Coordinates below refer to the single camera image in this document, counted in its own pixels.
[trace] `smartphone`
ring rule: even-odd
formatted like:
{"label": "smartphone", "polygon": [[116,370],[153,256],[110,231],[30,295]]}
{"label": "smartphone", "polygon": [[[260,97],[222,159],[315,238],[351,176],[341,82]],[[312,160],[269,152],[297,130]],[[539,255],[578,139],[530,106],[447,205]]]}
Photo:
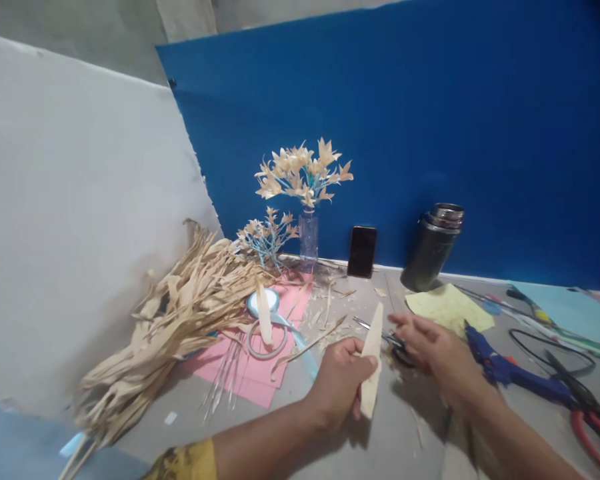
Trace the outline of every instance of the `smartphone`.
{"label": "smartphone", "polygon": [[371,278],[373,274],[373,256],[378,230],[372,227],[354,227],[351,232],[351,248],[347,275],[351,277]]}

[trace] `yellow sleeve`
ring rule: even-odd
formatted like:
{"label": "yellow sleeve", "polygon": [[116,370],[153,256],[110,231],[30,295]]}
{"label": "yellow sleeve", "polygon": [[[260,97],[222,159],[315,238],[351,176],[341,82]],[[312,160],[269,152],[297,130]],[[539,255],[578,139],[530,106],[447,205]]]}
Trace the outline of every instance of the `yellow sleeve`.
{"label": "yellow sleeve", "polygon": [[166,450],[142,480],[217,480],[213,441]]}

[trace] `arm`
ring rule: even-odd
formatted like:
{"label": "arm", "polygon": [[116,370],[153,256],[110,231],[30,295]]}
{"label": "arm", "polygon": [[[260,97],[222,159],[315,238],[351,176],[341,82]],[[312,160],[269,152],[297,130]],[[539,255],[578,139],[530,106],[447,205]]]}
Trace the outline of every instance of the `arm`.
{"label": "arm", "polygon": [[344,339],[327,348],[311,391],[303,400],[213,438],[218,480],[270,478],[292,452],[342,425],[349,412],[360,418],[360,384],[377,368],[360,358],[363,343]]}
{"label": "arm", "polygon": [[502,466],[520,478],[581,480],[492,387],[453,332],[412,314],[391,315],[414,360],[437,380],[449,404],[478,430]]}

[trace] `blue glue gun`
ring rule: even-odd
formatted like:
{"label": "blue glue gun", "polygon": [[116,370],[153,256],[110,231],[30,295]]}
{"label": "blue glue gun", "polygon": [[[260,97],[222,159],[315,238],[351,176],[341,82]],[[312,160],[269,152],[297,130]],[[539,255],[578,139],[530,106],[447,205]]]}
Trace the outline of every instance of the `blue glue gun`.
{"label": "blue glue gun", "polygon": [[564,383],[538,377],[510,362],[496,352],[485,336],[466,320],[465,333],[473,358],[482,365],[485,377],[490,383],[515,383],[546,400],[557,401],[566,406],[571,404],[571,392]]}

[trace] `gray wall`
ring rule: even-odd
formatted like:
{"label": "gray wall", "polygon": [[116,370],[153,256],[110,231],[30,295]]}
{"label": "gray wall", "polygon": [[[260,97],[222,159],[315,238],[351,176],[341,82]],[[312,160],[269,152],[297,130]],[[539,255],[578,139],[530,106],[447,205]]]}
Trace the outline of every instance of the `gray wall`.
{"label": "gray wall", "polygon": [[226,33],[392,1],[395,0],[217,0],[215,17],[218,32]]}
{"label": "gray wall", "polygon": [[0,36],[164,85],[155,45],[383,3],[388,2],[0,0]]}
{"label": "gray wall", "polygon": [[0,36],[166,84],[155,0],[0,0]]}

